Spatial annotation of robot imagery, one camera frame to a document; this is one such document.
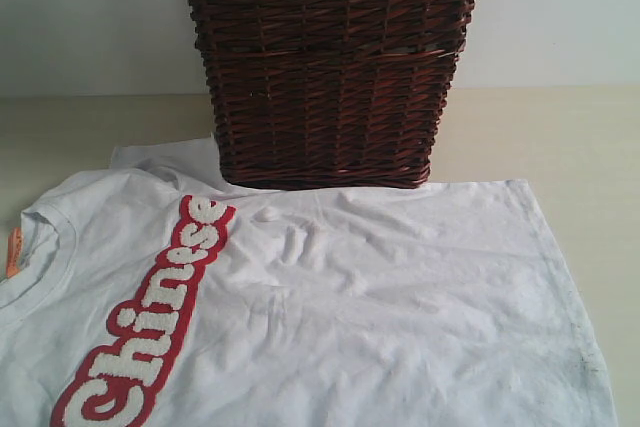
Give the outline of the dark brown wicker basket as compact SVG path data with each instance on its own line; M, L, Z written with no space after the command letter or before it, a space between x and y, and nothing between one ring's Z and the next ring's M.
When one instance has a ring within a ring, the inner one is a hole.
M188 0L223 178L415 188L475 0Z

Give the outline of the white t-shirt red lettering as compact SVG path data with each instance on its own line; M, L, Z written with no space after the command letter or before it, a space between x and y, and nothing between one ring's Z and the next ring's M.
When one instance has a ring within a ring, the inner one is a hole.
M523 180L228 184L211 139L119 147L21 215L5 426L614 426Z

